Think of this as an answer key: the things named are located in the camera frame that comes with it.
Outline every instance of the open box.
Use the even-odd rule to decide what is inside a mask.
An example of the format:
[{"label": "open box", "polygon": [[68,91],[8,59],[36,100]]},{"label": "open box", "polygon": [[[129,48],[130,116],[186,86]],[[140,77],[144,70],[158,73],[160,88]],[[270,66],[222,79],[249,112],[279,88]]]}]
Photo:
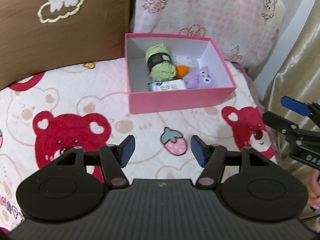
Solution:
[{"label": "open box", "polygon": [[[208,66],[217,88],[174,91],[148,91],[153,82],[145,60],[147,50],[163,43],[171,52],[173,62],[189,62],[189,67]],[[235,89],[236,83],[217,46],[209,38],[154,34],[127,33],[125,57],[128,72],[129,111],[131,114],[163,112],[218,105]]]}]

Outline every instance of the black yarn label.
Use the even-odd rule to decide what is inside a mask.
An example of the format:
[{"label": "black yarn label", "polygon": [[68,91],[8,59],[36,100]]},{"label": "black yarn label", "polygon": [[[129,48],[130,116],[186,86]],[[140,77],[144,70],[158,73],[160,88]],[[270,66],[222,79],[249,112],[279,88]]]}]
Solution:
[{"label": "black yarn label", "polygon": [[172,64],[171,57],[169,54],[158,52],[156,54],[151,55],[150,58],[148,59],[149,72],[151,72],[151,69],[155,65],[158,65],[163,62],[170,62]]}]

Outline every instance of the human hand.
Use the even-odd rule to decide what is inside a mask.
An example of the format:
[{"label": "human hand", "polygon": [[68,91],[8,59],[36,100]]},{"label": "human hand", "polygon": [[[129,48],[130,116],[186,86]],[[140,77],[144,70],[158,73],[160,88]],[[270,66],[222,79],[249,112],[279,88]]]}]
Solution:
[{"label": "human hand", "polygon": [[310,173],[310,182],[306,185],[308,191],[307,204],[314,209],[320,209],[320,183],[318,180],[319,171],[312,169]]}]

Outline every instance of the round black disc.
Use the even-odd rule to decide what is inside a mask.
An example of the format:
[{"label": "round black disc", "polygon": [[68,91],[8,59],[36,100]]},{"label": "round black disc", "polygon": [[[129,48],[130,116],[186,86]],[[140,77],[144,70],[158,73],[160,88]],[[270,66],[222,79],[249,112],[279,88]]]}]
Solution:
[{"label": "round black disc", "polygon": [[104,197],[104,188],[94,176],[61,165],[44,167],[34,173],[19,185],[16,196],[27,218],[62,222],[94,210]]},{"label": "round black disc", "polygon": [[239,215],[265,222],[299,216],[308,198],[305,186],[292,175],[259,167],[228,178],[221,196]]}]

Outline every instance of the orange object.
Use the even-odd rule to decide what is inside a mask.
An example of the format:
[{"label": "orange object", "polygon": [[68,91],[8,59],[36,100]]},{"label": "orange object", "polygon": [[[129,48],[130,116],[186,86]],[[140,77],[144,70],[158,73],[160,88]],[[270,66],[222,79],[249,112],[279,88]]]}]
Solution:
[{"label": "orange object", "polygon": [[187,75],[187,73],[189,71],[189,67],[183,66],[183,65],[176,66],[176,71],[177,71],[176,78],[181,79],[185,75]]}]

